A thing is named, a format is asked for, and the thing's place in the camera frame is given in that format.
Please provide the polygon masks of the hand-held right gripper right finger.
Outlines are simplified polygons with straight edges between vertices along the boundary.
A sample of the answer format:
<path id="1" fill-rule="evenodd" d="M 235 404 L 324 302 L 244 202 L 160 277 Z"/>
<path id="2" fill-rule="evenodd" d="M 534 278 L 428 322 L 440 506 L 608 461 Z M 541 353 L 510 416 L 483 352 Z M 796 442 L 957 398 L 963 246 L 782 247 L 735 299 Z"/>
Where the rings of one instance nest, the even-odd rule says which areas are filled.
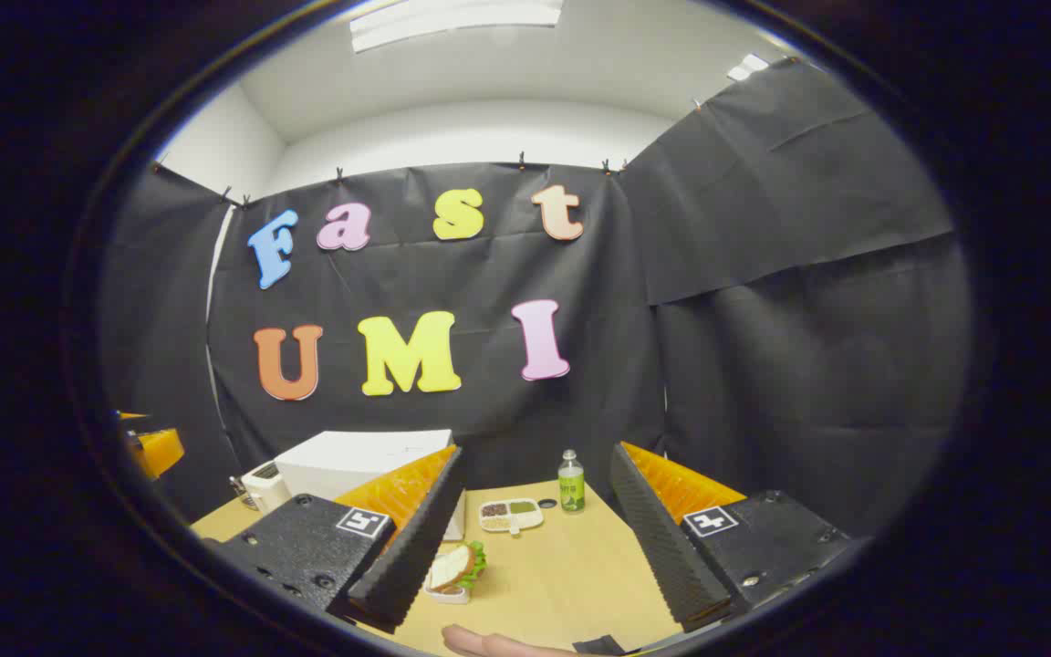
<path id="1" fill-rule="evenodd" d="M 609 481 L 685 631 L 779 599 L 856 545 L 783 491 L 744 495 L 627 442 L 614 446 Z"/>

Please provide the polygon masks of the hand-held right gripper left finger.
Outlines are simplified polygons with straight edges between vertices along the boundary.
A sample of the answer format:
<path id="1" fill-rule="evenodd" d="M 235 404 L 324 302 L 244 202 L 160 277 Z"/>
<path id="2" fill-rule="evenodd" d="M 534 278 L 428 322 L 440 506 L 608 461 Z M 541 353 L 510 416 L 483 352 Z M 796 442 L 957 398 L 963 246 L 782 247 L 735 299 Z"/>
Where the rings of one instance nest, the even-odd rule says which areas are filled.
<path id="1" fill-rule="evenodd" d="M 463 449 L 452 444 L 337 498 L 292 496 L 207 546 L 296 605 L 392 631 L 444 542 L 466 469 Z"/>

